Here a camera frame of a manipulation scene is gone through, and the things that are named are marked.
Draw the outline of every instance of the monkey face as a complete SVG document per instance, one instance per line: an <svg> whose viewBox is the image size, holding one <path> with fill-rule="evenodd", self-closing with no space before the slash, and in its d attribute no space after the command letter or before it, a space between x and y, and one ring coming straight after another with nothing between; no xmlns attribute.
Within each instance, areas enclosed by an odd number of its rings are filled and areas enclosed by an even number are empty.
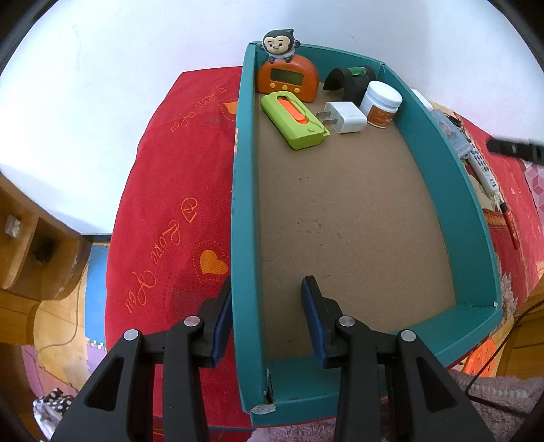
<svg viewBox="0 0 544 442"><path fill-rule="evenodd" d="M271 54L283 54L289 50L291 40L285 35L278 35L277 37L266 37L263 41L263 45Z"/></svg>

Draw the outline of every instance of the remote control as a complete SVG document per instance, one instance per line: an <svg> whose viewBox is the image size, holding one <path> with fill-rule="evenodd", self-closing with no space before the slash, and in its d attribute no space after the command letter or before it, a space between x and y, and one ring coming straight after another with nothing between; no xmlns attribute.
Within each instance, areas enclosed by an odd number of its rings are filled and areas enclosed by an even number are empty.
<svg viewBox="0 0 544 442"><path fill-rule="evenodd" d="M495 180L495 177L491 173L489 166L478 152L478 149L472 147L468 153L468 162L476 172L476 176L480 180L481 185L484 187L485 192L488 195L495 193L499 190L499 185Z"/></svg>

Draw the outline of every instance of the silver screw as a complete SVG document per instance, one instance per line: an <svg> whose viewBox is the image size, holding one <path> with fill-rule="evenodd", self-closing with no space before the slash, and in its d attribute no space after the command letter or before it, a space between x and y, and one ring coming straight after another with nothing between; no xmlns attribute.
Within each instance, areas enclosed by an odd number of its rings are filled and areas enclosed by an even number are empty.
<svg viewBox="0 0 544 442"><path fill-rule="evenodd" d="M195 327L197 326L198 324L200 324L200 318L198 316L187 316L185 318L185 321L183 321L183 323L187 326L187 327Z"/></svg>
<svg viewBox="0 0 544 442"><path fill-rule="evenodd" d="M341 326L351 327L355 324L355 319L353 319L351 316L341 316L338 322Z"/></svg>
<svg viewBox="0 0 544 442"><path fill-rule="evenodd" d="M130 330L127 330L126 332L123 333L123 337L127 341L134 341L134 339L138 337L138 331L131 328Z"/></svg>
<svg viewBox="0 0 544 442"><path fill-rule="evenodd" d="M403 330L400 332L403 341L412 342L416 340L416 334L412 330Z"/></svg>

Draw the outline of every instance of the monkey figurine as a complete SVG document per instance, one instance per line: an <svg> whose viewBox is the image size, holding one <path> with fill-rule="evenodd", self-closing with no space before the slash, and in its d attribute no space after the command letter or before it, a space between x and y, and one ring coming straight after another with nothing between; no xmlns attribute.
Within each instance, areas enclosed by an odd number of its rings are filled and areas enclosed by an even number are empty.
<svg viewBox="0 0 544 442"><path fill-rule="evenodd" d="M261 43L261 49L267 52L268 61L271 63L282 59L290 63L295 55L295 49L299 46L300 42L293 36L293 29L271 30Z"/></svg>

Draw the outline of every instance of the orange clock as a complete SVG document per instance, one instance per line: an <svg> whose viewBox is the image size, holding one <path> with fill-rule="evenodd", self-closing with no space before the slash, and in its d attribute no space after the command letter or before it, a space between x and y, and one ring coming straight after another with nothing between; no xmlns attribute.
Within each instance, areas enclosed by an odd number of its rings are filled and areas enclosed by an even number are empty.
<svg viewBox="0 0 544 442"><path fill-rule="evenodd" d="M288 90L300 101L311 103L318 87L317 68L310 60L296 54L290 63L285 60L264 62L257 74L257 91L261 94Z"/></svg>

